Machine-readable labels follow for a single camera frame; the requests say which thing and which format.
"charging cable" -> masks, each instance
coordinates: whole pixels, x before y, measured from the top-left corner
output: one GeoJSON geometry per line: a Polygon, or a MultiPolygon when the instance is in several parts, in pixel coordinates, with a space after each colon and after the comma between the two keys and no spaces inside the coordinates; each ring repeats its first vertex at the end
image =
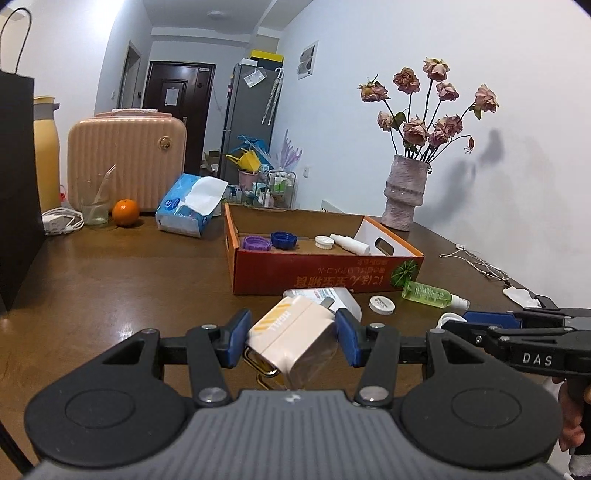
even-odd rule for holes
{"type": "Polygon", "coordinates": [[[48,236],[77,232],[84,227],[84,216],[70,208],[54,208],[43,214],[43,227],[48,236]]]}
{"type": "Polygon", "coordinates": [[[439,256],[441,258],[459,258],[460,260],[463,260],[472,268],[483,274],[485,277],[505,282],[505,285],[507,285],[507,287],[511,286],[511,283],[509,282],[509,275],[505,271],[501,270],[500,268],[494,266],[491,263],[488,263],[486,260],[481,259],[474,252],[470,252],[465,245],[456,244],[456,251],[454,253],[441,254],[439,256]]]}

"brown table surface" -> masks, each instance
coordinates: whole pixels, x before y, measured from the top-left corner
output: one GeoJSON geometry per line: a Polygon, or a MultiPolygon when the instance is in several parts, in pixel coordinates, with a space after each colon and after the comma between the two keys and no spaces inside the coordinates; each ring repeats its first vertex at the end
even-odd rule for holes
{"type": "MultiPolygon", "coordinates": [[[[465,262],[442,259],[454,245],[420,225],[405,235],[425,255],[418,280],[469,299],[472,310],[504,312],[516,308],[465,262]]],[[[206,323],[224,324],[248,307],[260,319],[280,298],[234,296],[223,240],[223,219],[214,219],[202,239],[159,232],[154,218],[135,229],[113,225],[84,228],[49,238],[19,293],[14,309],[0,316],[0,419],[33,459],[22,416],[30,398],[43,387],[120,340],[146,327],[162,336],[181,336],[206,323]]],[[[403,335],[423,336],[441,310],[387,294],[396,312],[380,316],[356,294],[363,323],[383,322],[403,335]]],[[[345,389],[350,395],[361,370],[349,368],[339,351],[313,380],[310,389],[345,389]]],[[[234,395],[255,388],[255,374],[244,362],[226,371],[234,395]]],[[[189,395],[187,367],[167,367],[165,380],[189,395]]],[[[396,392],[405,394],[421,380],[418,365],[401,365],[396,392]]],[[[19,475],[0,453],[0,478],[19,475]]]]}

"pink textured vase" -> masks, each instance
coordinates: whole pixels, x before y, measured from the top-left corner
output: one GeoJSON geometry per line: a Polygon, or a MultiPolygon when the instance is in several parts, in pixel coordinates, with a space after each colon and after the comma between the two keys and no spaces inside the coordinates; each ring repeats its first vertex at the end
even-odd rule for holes
{"type": "Polygon", "coordinates": [[[386,209],[382,224],[408,232],[413,224],[414,209],[423,204],[428,165],[419,160],[395,155],[386,181],[386,209]]]}

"human hand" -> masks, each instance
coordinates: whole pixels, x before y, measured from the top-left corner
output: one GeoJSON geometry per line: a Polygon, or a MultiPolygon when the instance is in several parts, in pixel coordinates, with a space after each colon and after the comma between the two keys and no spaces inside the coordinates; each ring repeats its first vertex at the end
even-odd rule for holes
{"type": "MultiPolygon", "coordinates": [[[[552,381],[554,383],[561,383],[564,381],[564,378],[553,378],[552,381]]],[[[584,404],[573,400],[569,395],[568,389],[568,381],[565,381],[560,386],[560,391],[558,392],[558,402],[562,408],[564,420],[558,445],[563,452],[573,447],[581,446],[585,440],[585,432],[581,426],[584,404]]],[[[585,388],[583,398],[585,402],[591,404],[591,385],[585,388]]]]}

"door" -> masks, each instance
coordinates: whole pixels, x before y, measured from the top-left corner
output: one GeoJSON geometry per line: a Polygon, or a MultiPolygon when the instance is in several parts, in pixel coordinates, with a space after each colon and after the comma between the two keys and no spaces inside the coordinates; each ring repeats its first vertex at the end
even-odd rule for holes
{"type": "Polygon", "coordinates": [[[144,108],[171,113],[187,127],[185,173],[199,175],[215,65],[153,61],[144,108]]]}
{"type": "Polygon", "coordinates": [[[127,51],[127,58],[125,59],[125,67],[121,79],[121,88],[119,90],[119,101],[117,108],[133,108],[135,100],[135,89],[138,83],[139,64],[141,57],[129,46],[127,51]]]}

